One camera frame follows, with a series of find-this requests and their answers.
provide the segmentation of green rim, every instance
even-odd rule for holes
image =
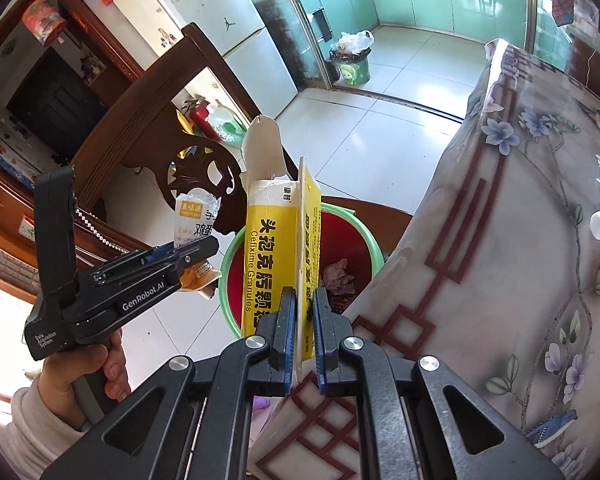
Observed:
[[[344,209],[343,207],[339,207],[333,204],[325,204],[324,202],[321,205],[321,209],[326,211],[327,213],[334,214],[339,216],[340,218],[345,219],[349,222],[353,227],[356,228],[356,231],[360,233],[367,248],[369,249],[369,255],[371,256],[371,277],[374,277],[382,266],[384,265],[384,258],[382,257],[382,251],[378,246],[378,242],[371,234],[369,229],[356,217],[355,211],[350,209]],[[229,295],[227,294],[227,277],[229,276],[229,268],[231,267],[231,262],[234,259],[235,253],[237,253],[238,249],[241,245],[244,244],[244,227],[235,235],[234,240],[229,244],[229,247],[224,254],[224,258],[222,259],[221,272],[222,277],[220,278],[220,283],[218,289],[220,291],[220,308],[222,308],[222,313],[224,314],[224,319],[227,324],[231,328],[232,332],[236,337],[242,337],[242,332],[240,327],[235,322],[234,314],[231,312],[231,308],[229,307]]]

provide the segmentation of floral tablecloth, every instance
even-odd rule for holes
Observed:
[[[416,215],[345,315],[389,353],[439,357],[576,479],[600,456],[600,100],[503,40],[487,52]],[[321,397],[305,365],[249,470],[358,478],[354,402]]]

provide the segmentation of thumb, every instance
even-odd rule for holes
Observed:
[[[59,389],[68,388],[78,377],[93,374],[107,360],[104,345],[80,346],[68,352],[58,352],[45,361],[44,371]]]

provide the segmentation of chair backrest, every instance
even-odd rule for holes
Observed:
[[[202,187],[221,197],[216,230],[227,234],[239,230],[246,218],[240,167],[233,155],[217,142],[183,133],[171,100],[209,67],[248,119],[260,111],[200,28],[187,25],[182,32],[184,38],[128,88],[78,151],[72,161],[75,193],[78,204],[91,210],[118,164],[148,168],[172,208],[175,206],[172,189],[180,193]],[[177,154],[191,146],[198,147],[195,154],[186,160],[179,159]],[[168,182],[172,162],[176,173],[173,181]],[[218,184],[208,177],[208,167],[213,162],[222,175]]]

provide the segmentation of brick pattern wall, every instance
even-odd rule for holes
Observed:
[[[40,292],[38,270],[0,249],[0,279],[33,295]]]

